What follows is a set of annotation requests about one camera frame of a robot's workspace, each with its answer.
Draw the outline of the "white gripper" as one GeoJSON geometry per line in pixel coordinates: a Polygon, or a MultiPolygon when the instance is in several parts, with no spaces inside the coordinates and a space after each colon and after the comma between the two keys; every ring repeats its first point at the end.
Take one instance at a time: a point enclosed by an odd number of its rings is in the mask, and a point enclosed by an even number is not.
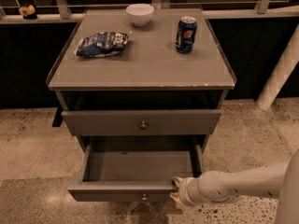
{"type": "Polygon", "coordinates": [[[170,198],[176,203],[176,208],[201,205],[205,199],[198,188],[198,178],[173,176],[172,181],[178,188],[177,192],[171,192],[170,198]]]}

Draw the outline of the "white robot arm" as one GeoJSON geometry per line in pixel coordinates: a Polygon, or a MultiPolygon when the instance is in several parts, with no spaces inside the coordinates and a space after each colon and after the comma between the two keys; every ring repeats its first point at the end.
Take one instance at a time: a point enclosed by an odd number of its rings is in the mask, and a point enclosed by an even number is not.
{"type": "Polygon", "coordinates": [[[299,224],[299,150],[276,164],[234,173],[207,171],[199,177],[172,178],[170,197],[184,206],[233,203],[238,196],[278,199],[275,224],[299,224]]]}

